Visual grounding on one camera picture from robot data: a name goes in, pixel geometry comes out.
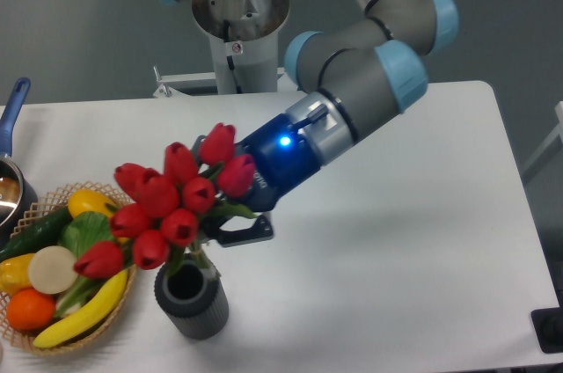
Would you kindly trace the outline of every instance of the blue pot handle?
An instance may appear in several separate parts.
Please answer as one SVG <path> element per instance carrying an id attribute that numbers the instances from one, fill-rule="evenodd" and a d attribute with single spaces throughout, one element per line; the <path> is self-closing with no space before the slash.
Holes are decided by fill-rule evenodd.
<path id="1" fill-rule="evenodd" d="M 10 99 L 0 118 L 0 155 L 11 156 L 11 135 L 19 115 L 19 110 L 26 100 L 27 92 L 32 86 L 29 78 L 20 78 L 14 85 Z"/>

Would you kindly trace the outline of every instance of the red tulip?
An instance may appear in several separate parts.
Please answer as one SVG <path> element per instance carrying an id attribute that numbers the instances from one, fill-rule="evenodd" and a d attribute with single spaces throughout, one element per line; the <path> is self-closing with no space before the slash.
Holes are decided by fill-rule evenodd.
<path id="1" fill-rule="evenodd" d="M 229 162 L 235 154 L 235 128 L 218 123 L 200 146 L 200 159 L 209 166 Z"/>
<path id="2" fill-rule="evenodd" d="M 160 224 L 160 232 L 178 247 L 190 245 L 197 237 L 197 217 L 184 208 L 177 208 Z"/>
<path id="3" fill-rule="evenodd" d="M 254 160 L 250 155 L 240 155 L 232 159 L 217 177 L 217 186 L 227 197 L 244 195 L 254 179 Z"/>
<path id="4" fill-rule="evenodd" d="M 183 205 L 195 213 L 205 213 L 215 204 L 215 194 L 215 186 L 209 179 L 195 177 L 182 190 Z"/>
<path id="5" fill-rule="evenodd" d="M 165 177 L 182 186 L 197 175 L 200 167 L 192 152 L 182 143 L 172 143 L 165 152 Z"/>
<path id="6" fill-rule="evenodd" d="M 113 241 L 99 241 L 74 264 L 78 274 L 90 279 L 111 278 L 123 269 L 123 252 Z"/>
<path id="7" fill-rule="evenodd" d="M 170 246 L 158 230 L 145 230 L 133 243 L 133 261 L 144 270 L 159 267 L 168 260 Z"/>
<path id="8" fill-rule="evenodd" d="M 136 164 L 123 164 L 115 169 L 113 177 L 121 189 L 134 201 L 137 201 L 136 182 L 147 168 Z"/>
<path id="9" fill-rule="evenodd" d="M 109 220 L 112 234 L 116 238 L 135 238 L 153 225 L 154 220 L 144 212 L 139 203 L 120 208 Z"/>
<path id="10" fill-rule="evenodd" d="M 138 202 L 152 218 L 166 217 L 179 206 L 179 193 L 172 182 L 154 169 L 147 169 L 136 182 Z"/>

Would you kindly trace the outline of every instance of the saucepan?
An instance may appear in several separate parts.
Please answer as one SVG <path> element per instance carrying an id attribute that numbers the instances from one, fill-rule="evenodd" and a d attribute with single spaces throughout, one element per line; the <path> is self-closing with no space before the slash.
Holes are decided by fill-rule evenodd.
<path id="1" fill-rule="evenodd" d="M 0 118 L 0 248 L 10 239 L 18 220 L 37 201 L 37 194 L 11 160 L 14 125 L 31 85 L 29 78 L 16 81 Z"/>

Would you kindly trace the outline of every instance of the orange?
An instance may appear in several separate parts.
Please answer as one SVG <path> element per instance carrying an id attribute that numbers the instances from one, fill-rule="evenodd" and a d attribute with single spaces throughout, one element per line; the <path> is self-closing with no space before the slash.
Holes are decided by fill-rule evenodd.
<path id="1" fill-rule="evenodd" d="M 10 299 L 6 318 L 19 331 L 32 331 L 47 326 L 55 314 L 55 299 L 33 288 L 23 289 Z"/>

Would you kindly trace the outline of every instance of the wicker basket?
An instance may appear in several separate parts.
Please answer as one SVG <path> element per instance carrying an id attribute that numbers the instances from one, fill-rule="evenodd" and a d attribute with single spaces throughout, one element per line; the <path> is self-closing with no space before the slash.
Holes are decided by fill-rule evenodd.
<path id="1" fill-rule="evenodd" d="M 11 234 L 11 236 L 13 237 L 16 234 L 19 234 L 27 225 L 32 224 L 47 213 L 52 212 L 57 208 L 60 208 L 61 206 L 64 206 L 67 203 L 70 195 L 73 194 L 76 190 L 80 190 L 82 188 L 100 191 L 101 193 L 107 195 L 110 199 L 112 199 L 118 208 L 125 206 L 131 202 L 129 197 L 121 190 L 115 189 L 109 185 L 86 182 L 85 184 L 72 184 L 65 187 L 59 187 L 56 189 L 56 191 L 47 193 L 46 197 L 40 198 L 39 202 L 32 204 L 30 209 L 24 213 L 24 218 L 19 220 L 18 226 L 14 228 L 14 232 Z M 121 298 L 117 307 L 113 309 L 110 315 L 103 321 L 103 323 L 100 324 L 100 326 L 96 330 L 94 330 L 94 332 L 83 337 L 80 340 L 71 341 L 69 343 L 61 344 L 58 347 L 48 349 L 40 349 L 34 347 L 33 339 L 35 338 L 35 335 L 18 332 L 8 324 L 8 320 L 6 319 L 6 307 L 8 305 L 8 302 L 10 301 L 10 296 L 5 293 L 0 293 L 0 334 L 2 334 L 2 337 L 8 340 L 13 347 L 19 347 L 28 353 L 37 355 L 61 355 L 85 347 L 86 345 L 96 340 L 113 323 L 128 297 L 128 294 L 131 290 L 131 285 L 133 283 L 133 280 L 135 279 L 135 275 L 136 268 L 131 267 L 129 269 L 128 283 L 127 287 L 125 288 L 125 292 L 123 293 L 123 297 Z"/>

